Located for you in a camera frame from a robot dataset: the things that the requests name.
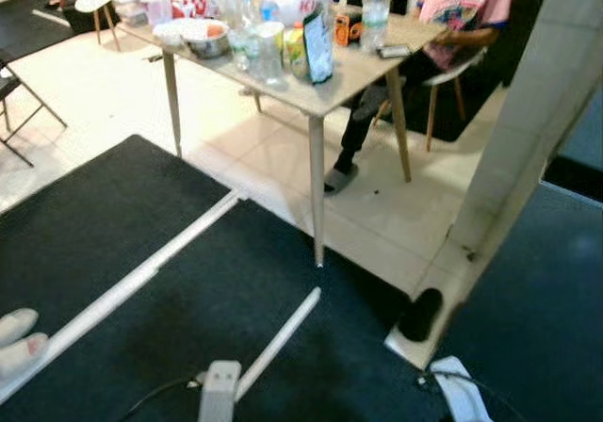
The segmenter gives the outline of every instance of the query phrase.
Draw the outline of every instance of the black pants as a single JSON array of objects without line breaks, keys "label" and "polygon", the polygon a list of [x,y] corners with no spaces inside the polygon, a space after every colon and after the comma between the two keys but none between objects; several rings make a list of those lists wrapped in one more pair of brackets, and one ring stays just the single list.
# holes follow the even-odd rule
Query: black pants
[{"label": "black pants", "polygon": [[[435,65],[430,57],[428,57],[423,50],[410,55],[404,60],[398,67],[399,75],[406,77],[406,84],[404,85],[403,97],[406,99],[410,93],[409,89],[416,88],[425,80],[442,73],[442,71]],[[385,85],[385,78],[378,80],[376,85]],[[360,105],[360,99],[362,94],[358,94],[354,97],[351,103],[351,113],[348,119],[348,125],[346,131],[341,139],[341,147],[348,154],[358,152],[362,149],[362,144],[367,138],[368,128],[370,128],[370,122],[373,115],[363,119],[354,119],[352,113]]]}]

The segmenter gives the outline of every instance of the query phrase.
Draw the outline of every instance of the person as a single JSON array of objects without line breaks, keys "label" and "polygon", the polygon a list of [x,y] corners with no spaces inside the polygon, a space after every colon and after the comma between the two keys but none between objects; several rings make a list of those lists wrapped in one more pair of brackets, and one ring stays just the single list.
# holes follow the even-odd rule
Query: person
[{"label": "person", "polygon": [[[509,17],[512,0],[418,0],[413,16],[422,22],[445,24],[447,29],[399,66],[405,79],[404,98],[424,81],[472,58],[493,44]],[[341,151],[325,176],[325,195],[334,195],[358,173],[354,155],[361,150],[379,106],[387,98],[385,80],[368,87],[351,101],[351,113],[341,139]]]},{"label": "person", "polygon": [[33,309],[17,309],[0,318],[0,386],[34,364],[48,347],[48,336],[31,334],[38,321]]}]

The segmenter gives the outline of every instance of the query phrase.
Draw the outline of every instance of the cable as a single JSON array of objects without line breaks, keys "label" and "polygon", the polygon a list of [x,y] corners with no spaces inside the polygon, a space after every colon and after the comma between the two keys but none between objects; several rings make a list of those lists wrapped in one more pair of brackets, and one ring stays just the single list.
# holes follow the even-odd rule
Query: cable
[{"label": "cable", "polygon": [[145,403],[148,403],[151,399],[153,399],[153,398],[163,394],[164,392],[169,391],[179,385],[185,385],[186,388],[190,388],[190,387],[200,387],[201,383],[199,381],[197,381],[196,378],[179,378],[177,380],[168,381],[165,384],[162,384],[162,385],[156,387],[153,391],[151,391],[146,396],[144,396],[139,401],[137,401],[136,404],[134,404],[134,406],[132,406],[132,408],[130,408],[128,410],[128,412],[125,414],[125,416],[119,420],[119,422],[123,422],[124,420],[127,420],[130,417],[132,417],[135,413],[137,413],[139,411],[140,408],[142,408],[142,406]]},{"label": "cable", "polygon": [[424,372],[421,374],[421,378],[425,378],[425,377],[429,377],[429,376],[436,376],[436,375],[442,376],[447,379],[459,378],[461,380],[465,380],[465,381],[475,384],[480,389],[483,389],[488,394],[490,394],[490,396],[494,397],[494,399],[501,402],[504,406],[507,407],[507,409],[511,410],[513,415],[515,417],[517,417],[518,419],[520,419],[522,422],[529,422],[528,419],[526,417],[524,417],[524,415],[522,415],[519,411],[517,411],[515,409],[515,407],[511,403],[509,403],[509,401],[507,401],[503,396],[501,396],[498,392],[494,391],[488,385],[484,384],[483,382],[481,382],[479,380],[476,380],[475,378],[467,377],[466,375],[463,375],[463,374],[457,373],[457,372],[445,372],[445,371],[439,371],[439,370],[430,370],[428,372]]}]

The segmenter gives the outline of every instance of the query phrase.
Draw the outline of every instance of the smartphone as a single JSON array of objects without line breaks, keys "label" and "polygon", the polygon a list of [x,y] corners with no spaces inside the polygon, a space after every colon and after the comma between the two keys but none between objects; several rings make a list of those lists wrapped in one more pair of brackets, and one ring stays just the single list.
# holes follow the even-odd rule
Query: smartphone
[{"label": "smartphone", "polygon": [[404,44],[382,47],[378,52],[382,59],[388,59],[389,57],[408,57],[412,53],[408,45]]}]

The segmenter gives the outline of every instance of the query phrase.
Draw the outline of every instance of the gray slipper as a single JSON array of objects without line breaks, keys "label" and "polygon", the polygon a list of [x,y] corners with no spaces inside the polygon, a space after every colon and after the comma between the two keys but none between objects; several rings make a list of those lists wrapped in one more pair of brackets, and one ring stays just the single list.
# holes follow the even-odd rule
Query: gray slipper
[{"label": "gray slipper", "polygon": [[347,174],[332,168],[324,176],[324,195],[333,196],[337,194],[343,188],[347,187],[356,175],[358,175],[358,167],[354,164],[351,165],[350,172]]}]

